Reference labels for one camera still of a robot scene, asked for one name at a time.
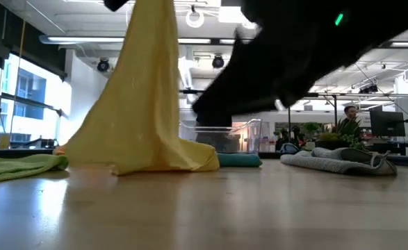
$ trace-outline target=yellow cloth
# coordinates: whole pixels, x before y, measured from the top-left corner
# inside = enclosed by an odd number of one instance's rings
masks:
[[[81,128],[54,153],[115,174],[212,171],[215,149],[179,138],[179,50],[173,0],[137,1],[120,58]]]

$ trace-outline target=green mat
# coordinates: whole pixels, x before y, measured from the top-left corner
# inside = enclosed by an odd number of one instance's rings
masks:
[[[64,170],[68,166],[66,156],[38,154],[18,159],[0,158],[0,181],[41,174],[48,170]]]
[[[259,167],[259,156],[249,153],[218,153],[220,167]]]

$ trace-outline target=black speaker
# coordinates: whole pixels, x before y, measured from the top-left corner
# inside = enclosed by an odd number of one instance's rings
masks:
[[[221,55],[215,55],[215,58],[213,59],[213,62],[211,63],[213,68],[215,69],[220,69],[224,67],[224,59],[222,59]]]
[[[109,69],[109,62],[107,58],[101,58],[97,64],[97,70],[100,72],[107,72]]]

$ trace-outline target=rope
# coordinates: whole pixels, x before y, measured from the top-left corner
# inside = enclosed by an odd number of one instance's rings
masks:
[[[24,2],[25,18],[26,18],[26,6],[27,6],[27,1]],[[16,110],[15,106],[17,105],[18,80],[19,80],[20,64],[22,63],[22,55],[23,55],[24,31],[26,30],[26,19],[25,18],[23,18],[22,37],[20,38],[20,50],[18,53],[17,84],[15,85],[14,107],[13,107],[14,109],[13,109],[12,119],[10,120],[9,140],[12,137],[12,127],[14,124],[14,116],[15,116],[15,110]]]

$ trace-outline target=white ceiling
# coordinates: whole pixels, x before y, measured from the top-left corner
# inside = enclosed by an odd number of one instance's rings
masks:
[[[218,0],[209,3],[217,5]],[[63,0],[0,0],[4,6],[26,19],[47,35],[82,35],[82,36],[124,36],[127,19],[131,16],[131,7],[125,6],[117,12],[110,12],[97,3],[72,3]],[[200,28],[191,28],[185,21],[189,7],[177,6],[177,22],[181,38],[232,38],[239,24],[220,23],[217,17],[205,16]],[[210,7],[206,10],[217,11]],[[254,37],[255,30],[243,28],[247,38]],[[408,31],[398,36],[398,40],[408,40]],[[116,63],[122,48],[121,44],[85,44],[77,49],[77,55],[91,62],[92,67],[100,58],[110,58]],[[220,70],[211,69],[214,54],[220,53],[227,60],[231,54],[231,46],[192,46],[181,45],[180,56],[199,58],[199,68],[191,69],[193,78],[214,78]],[[312,91],[347,92],[351,86],[365,81],[368,77],[376,77],[380,88],[385,92],[393,90],[393,77],[402,73],[400,69],[408,69],[408,49],[376,49],[359,60],[357,66],[333,72],[316,83]],[[352,90],[358,92],[358,86]]]

